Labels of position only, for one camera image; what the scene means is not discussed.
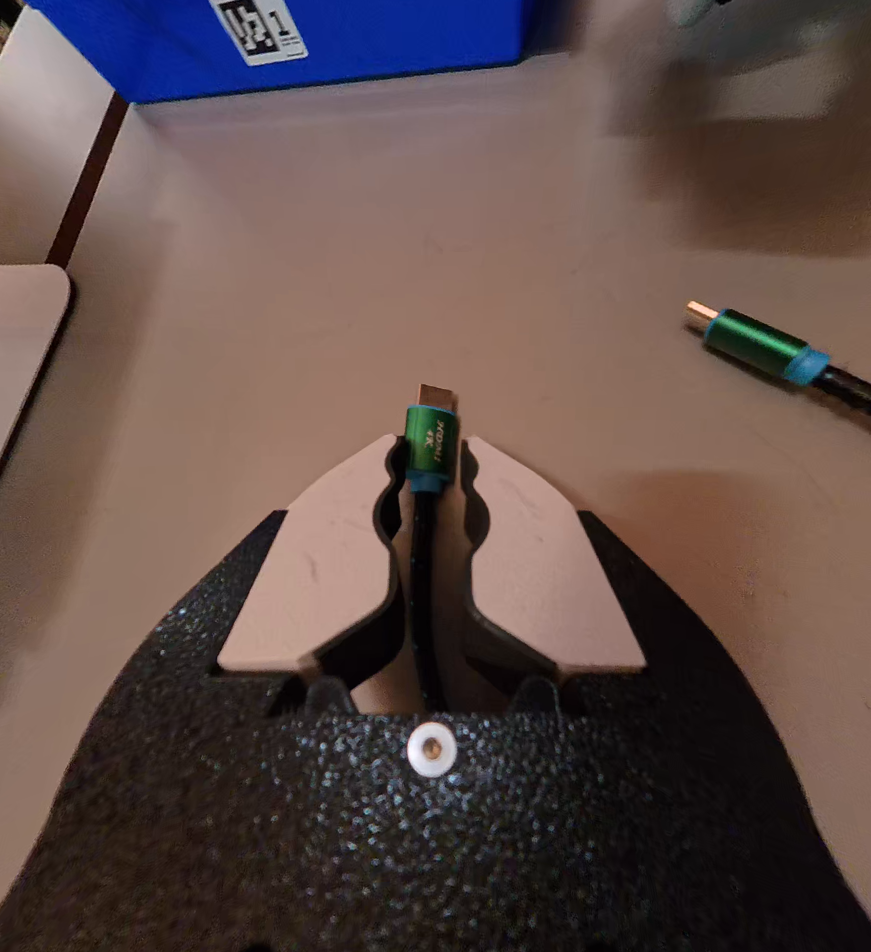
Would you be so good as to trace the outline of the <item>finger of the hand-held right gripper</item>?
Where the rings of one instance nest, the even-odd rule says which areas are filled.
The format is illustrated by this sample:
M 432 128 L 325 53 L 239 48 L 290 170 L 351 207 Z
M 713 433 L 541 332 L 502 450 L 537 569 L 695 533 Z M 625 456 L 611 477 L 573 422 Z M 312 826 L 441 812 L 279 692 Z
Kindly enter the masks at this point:
M 851 82 L 840 22 L 804 22 L 713 82 L 708 121 L 793 121 L 830 113 Z

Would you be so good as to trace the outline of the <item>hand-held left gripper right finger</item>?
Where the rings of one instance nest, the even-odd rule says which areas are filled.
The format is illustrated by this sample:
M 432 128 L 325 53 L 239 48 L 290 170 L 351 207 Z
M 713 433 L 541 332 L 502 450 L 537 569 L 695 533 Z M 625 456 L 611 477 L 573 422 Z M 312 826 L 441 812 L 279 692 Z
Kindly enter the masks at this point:
M 462 443 L 460 480 L 466 663 L 506 697 L 533 677 L 561 686 L 644 671 L 644 651 L 572 502 L 477 436 Z

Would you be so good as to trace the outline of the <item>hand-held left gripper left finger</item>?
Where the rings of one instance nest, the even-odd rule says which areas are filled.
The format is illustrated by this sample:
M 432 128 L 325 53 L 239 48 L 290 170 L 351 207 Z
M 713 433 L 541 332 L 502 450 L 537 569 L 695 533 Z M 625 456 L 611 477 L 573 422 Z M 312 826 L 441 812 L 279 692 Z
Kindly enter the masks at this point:
M 223 672 L 327 676 L 353 689 L 395 660 L 405 640 L 394 538 L 406 457 L 405 439 L 385 434 L 282 512 L 218 653 Z

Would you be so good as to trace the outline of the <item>beige desk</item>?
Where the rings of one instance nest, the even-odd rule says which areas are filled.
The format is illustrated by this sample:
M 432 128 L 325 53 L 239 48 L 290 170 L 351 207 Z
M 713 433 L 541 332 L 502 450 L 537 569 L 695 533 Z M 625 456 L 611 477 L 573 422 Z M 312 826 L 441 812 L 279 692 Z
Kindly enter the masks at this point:
M 108 687 L 420 383 L 713 629 L 871 916 L 871 421 L 704 351 L 732 306 L 871 381 L 871 239 L 744 247 L 794 129 L 636 134 L 605 58 L 135 111 L 0 477 L 0 902 Z M 858 210 L 859 186 L 834 205 Z

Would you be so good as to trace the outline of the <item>blue box with printed tag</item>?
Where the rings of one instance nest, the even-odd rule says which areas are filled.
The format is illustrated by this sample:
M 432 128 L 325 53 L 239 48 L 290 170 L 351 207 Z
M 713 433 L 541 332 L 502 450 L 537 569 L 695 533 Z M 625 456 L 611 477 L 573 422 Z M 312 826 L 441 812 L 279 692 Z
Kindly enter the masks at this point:
M 36 1 L 138 105 L 517 62 L 536 2 Z

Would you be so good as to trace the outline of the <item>adjacent beige table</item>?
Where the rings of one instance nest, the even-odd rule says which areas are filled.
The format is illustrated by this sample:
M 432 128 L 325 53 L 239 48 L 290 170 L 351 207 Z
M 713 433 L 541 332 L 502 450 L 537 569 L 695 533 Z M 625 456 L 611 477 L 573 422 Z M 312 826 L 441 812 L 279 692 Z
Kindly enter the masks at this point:
M 0 265 L 45 262 L 113 93 L 25 9 L 0 54 Z

